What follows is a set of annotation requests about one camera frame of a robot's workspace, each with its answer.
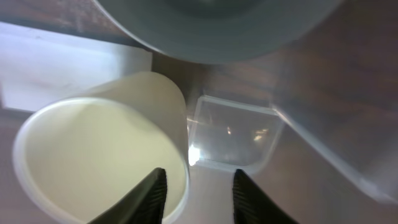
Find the grey small bowl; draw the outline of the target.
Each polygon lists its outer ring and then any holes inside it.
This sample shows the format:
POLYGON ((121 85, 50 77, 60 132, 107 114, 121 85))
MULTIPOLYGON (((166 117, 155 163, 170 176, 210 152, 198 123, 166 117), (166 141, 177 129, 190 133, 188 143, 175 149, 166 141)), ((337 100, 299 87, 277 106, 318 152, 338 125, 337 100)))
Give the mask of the grey small bowl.
POLYGON ((268 54, 326 19, 339 0, 95 0, 123 32, 169 57, 219 64, 268 54))

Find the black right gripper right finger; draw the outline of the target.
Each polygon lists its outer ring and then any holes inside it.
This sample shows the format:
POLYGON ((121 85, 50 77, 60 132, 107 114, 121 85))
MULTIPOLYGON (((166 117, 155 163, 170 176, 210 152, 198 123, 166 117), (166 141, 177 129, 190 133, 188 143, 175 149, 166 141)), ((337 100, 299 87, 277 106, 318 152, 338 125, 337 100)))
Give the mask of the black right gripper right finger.
POLYGON ((232 190, 235 224, 298 224, 242 169, 234 173, 232 190))

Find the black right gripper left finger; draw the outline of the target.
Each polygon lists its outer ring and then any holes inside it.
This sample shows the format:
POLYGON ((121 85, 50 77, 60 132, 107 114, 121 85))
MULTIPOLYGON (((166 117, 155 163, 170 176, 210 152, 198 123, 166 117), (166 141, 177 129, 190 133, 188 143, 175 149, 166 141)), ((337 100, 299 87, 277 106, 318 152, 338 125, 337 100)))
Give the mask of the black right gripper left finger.
POLYGON ((161 224, 166 197, 166 171, 157 167, 90 224, 161 224))

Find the cream cup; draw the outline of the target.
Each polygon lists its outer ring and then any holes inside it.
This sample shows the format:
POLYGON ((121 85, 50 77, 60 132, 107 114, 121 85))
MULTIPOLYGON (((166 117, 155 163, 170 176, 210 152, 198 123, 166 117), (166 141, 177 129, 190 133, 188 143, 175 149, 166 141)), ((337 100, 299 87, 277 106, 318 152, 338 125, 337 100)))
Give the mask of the cream cup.
POLYGON ((189 190, 183 94, 166 76, 140 72, 57 101, 21 126, 12 160, 24 192, 59 223, 89 223, 163 168, 160 220, 173 223, 189 190))

